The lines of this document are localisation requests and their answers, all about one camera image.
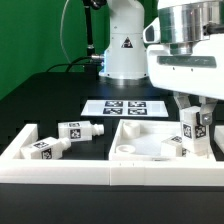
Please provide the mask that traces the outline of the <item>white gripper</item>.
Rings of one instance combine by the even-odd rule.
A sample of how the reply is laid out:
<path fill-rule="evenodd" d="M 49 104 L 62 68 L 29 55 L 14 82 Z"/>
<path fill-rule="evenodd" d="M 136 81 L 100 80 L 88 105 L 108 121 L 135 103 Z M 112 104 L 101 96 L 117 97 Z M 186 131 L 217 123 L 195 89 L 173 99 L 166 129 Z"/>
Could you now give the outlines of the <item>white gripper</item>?
<path fill-rule="evenodd" d="M 216 99 L 224 100 L 224 34 L 213 34 L 207 40 L 194 43 L 192 55 L 173 56 L 169 45 L 161 43 L 159 25 L 156 18 L 143 31 L 152 85 L 177 91 L 173 97 L 179 114 L 190 107 L 188 94 L 200 96 L 200 123 L 211 125 Z"/>

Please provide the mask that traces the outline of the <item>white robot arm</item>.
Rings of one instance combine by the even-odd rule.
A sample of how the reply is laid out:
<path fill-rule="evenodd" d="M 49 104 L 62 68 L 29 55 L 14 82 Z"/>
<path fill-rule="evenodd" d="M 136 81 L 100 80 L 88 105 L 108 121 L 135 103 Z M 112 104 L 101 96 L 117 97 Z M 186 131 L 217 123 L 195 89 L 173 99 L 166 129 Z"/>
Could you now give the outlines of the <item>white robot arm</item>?
<path fill-rule="evenodd" d="M 150 80 L 173 91 L 181 109 L 197 95 L 199 122 L 211 124 L 216 103 L 224 100 L 224 0 L 157 0 L 149 25 L 138 0 L 107 2 L 110 43 L 100 77 L 118 85 Z"/>

